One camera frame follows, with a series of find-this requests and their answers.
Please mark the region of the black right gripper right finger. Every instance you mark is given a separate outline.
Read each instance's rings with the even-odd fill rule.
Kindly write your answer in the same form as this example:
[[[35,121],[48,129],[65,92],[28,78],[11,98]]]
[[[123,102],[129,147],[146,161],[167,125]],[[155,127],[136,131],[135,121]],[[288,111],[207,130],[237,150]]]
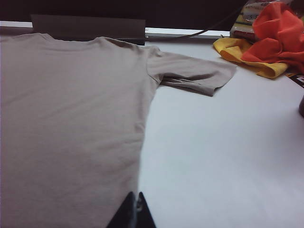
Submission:
[[[138,196],[138,228],[156,228],[144,194]]]

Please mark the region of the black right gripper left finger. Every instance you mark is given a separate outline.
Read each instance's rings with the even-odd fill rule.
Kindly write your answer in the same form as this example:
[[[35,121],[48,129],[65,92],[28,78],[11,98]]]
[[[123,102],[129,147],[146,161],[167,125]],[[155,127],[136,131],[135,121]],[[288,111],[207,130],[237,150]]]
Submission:
[[[137,224],[137,201],[135,194],[129,192],[111,219],[112,228],[135,228]]]

